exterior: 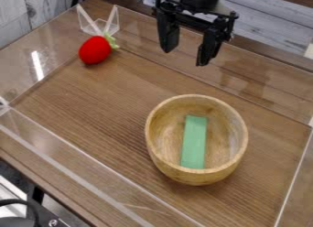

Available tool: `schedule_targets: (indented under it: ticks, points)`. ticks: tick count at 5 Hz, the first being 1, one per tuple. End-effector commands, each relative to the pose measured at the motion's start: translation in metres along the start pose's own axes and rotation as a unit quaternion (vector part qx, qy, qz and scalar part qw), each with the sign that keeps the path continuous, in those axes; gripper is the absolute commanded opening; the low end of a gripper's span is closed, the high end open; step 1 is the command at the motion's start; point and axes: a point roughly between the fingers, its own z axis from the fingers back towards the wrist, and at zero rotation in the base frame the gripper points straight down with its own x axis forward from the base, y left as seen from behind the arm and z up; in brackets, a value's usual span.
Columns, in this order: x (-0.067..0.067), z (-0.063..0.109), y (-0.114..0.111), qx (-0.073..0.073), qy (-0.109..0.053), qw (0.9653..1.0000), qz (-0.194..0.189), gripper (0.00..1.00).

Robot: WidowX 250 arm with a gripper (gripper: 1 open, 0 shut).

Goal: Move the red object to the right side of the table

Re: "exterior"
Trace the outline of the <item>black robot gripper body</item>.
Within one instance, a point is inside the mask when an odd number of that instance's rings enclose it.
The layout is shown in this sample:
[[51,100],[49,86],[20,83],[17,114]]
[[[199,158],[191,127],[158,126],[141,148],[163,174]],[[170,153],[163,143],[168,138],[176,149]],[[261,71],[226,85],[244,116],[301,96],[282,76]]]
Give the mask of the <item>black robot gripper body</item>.
[[176,16],[178,25],[206,31],[215,27],[223,38],[232,35],[238,13],[220,0],[155,0],[154,14],[162,10]]

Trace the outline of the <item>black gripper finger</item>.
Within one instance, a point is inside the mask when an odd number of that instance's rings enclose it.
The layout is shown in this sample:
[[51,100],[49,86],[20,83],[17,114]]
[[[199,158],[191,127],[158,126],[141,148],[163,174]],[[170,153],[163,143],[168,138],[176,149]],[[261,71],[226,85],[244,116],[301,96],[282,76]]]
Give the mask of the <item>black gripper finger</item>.
[[162,10],[156,11],[159,43],[164,53],[168,53],[179,42],[179,25],[176,16]]
[[216,57],[223,41],[223,34],[219,29],[210,27],[203,34],[203,41],[196,53],[196,66],[206,66],[211,59]]

